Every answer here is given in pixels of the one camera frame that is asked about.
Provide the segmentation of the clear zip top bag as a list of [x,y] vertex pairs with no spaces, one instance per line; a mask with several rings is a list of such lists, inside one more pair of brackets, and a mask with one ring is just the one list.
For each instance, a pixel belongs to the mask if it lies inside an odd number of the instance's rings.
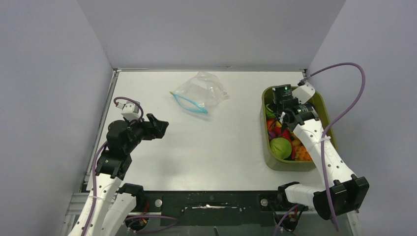
[[211,115],[220,103],[230,98],[217,76],[201,71],[170,94],[181,108],[204,115]]

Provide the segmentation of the green custard apple toy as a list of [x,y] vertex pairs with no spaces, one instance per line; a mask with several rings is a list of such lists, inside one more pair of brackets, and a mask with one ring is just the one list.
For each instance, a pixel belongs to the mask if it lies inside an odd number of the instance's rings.
[[276,119],[276,114],[268,105],[265,106],[265,116],[266,119]]

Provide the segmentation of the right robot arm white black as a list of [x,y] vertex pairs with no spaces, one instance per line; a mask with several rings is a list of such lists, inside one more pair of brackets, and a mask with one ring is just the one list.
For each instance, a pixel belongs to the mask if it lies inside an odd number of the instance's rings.
[[314,105],[294,97],[290,84],[273,87],[272,91],[280,123],[305,146],[323,179],[322,187],[299,182],[279,186],[277,205],[284,210],[295,204],[312,207],[324,220],[358,210],[369,183],[365,177],[357,177],[339,156]]

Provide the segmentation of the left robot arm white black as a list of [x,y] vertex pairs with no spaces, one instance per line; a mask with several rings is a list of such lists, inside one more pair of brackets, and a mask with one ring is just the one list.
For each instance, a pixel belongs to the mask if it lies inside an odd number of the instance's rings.
[[128,214],[144,200],[141,185],[123,183],[131,153],[141,141],[164,137],[169,123],[147,114],[148,120],[116,120],[109,124],[106,143],[96,155],[92,189],[69,235],[114,236]]

